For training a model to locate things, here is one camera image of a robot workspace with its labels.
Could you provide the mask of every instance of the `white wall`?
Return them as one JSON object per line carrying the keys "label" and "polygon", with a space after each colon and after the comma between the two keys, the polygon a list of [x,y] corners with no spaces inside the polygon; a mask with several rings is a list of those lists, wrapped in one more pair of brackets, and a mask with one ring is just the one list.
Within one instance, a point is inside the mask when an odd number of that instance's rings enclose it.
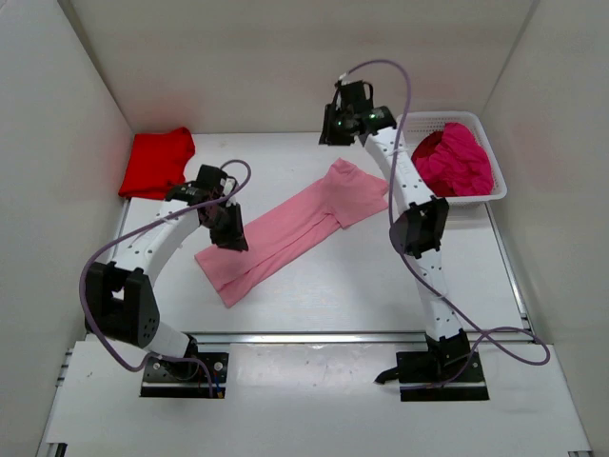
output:
{"label": "white wall", "polygon": [[537,330],[556,344],[596,455],[609,455],[609,2],[541,1],[482,121]]}
{"label": "white wall", "polygon": [[[531,0],[72,0],[135,131],[318,131],[332,85],[388,57],[414,109],[480,112]],[[362,72],[401,109],[392,69]]]}
{"label": "white wall", "polygon": [[35,454],[131,131],[56,2],[0,9],[0,453]]}

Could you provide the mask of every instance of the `pink shirt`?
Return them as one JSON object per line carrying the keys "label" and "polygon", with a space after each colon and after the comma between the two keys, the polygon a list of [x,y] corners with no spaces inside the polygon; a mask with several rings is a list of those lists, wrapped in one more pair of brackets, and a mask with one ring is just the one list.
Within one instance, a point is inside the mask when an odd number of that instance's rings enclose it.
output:
{"label": "pink shirt", "polygon": [[339,228],[386,209],[387,190],[384,179],[338,159],[322,179],[245,226],[249,251],[212,246],[195,259],[230,308]]}

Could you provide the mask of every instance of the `shirt sleeve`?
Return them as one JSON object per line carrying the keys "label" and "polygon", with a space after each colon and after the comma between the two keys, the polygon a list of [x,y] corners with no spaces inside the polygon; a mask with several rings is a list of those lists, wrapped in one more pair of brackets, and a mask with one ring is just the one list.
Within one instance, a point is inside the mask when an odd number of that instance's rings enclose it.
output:
{"label": "shirt sleeve", "polygon": [[330,168],[325,184],[329,209],[343,229],[387,208],[387,182],[343,159]]}

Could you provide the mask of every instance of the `red garment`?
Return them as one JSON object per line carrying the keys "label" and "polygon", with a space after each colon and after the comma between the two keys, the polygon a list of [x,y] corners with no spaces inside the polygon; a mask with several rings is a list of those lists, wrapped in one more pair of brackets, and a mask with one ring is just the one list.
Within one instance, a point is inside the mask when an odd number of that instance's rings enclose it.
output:
{"label": "red garment", "polygon": [[434,131],[424,140],[422,140],[412,154],[412,161],[414,162],[417,171],[421,175],[421,178],[429,186],[432,192],[434,192],[439,197],[456,197],[457,194],[455,193],[455,191],[444,181],[439,179],[431,179],[430,176],[423,177],[421,174],[421,170],[417,165],[418,163],[420,163],[419,159],[429,157],[430,155],[436,153],[436,146],[442,140],[442,134],[443,131]]}
{"label": "red garment", "polygon": [[118,194],[163,200],[173,186],[185,182],[184,167],[193,155],[192,135],[184,127],[165,134],[138,133]]}
{"label": "red garment", "polygon": [[412,159],[421,178],[437,195],[488,195],[493,190],[493,172],[486,151],[466,126],[449,122],[444,132],[432,133],[422,145]]}

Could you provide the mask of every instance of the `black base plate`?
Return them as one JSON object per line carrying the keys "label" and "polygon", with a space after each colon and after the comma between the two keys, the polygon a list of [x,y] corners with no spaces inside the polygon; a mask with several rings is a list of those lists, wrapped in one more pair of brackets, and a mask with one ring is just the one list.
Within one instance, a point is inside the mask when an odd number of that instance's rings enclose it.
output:
{"label": "black base plate", "polygon": [[[209,373],[214,376],[214,364],[221,362],[223,368],[220,371],[215,371],[216,378],[220,384],[222,395],[218,395],[216,386],[212,386],[213,398],[225,398],[226,388],[223,386],[226,383],[228,374],[228,353],[227,352],[199,352],[197,358],[202,360],[209,370]],[[189,379],[178,379],[171,375],[163,366],[154,369],[158,359],[150,357],[147,365],[144,368],[144,376],[142,378],[142,387],[140,389],[141,397],[156,397],[156,398],[209,398],[209,388],[207,385],[207,377],[203,372],[197,371]]]}
{"label": "black base plate", "polygon": [[[465,360],[455,362],[444,369],[441,376],[434,366],[422,364],[429,352],[398,352],[399,381],[401,384],[431,384],[445,381],[457,374]],[[488,389],[484,382],[484,372],[480,355],[475,353],[469,366],[452,383],[442,388],[408,389],[400,387],[400,399],[403,402],[467,402],[489,400]]]}

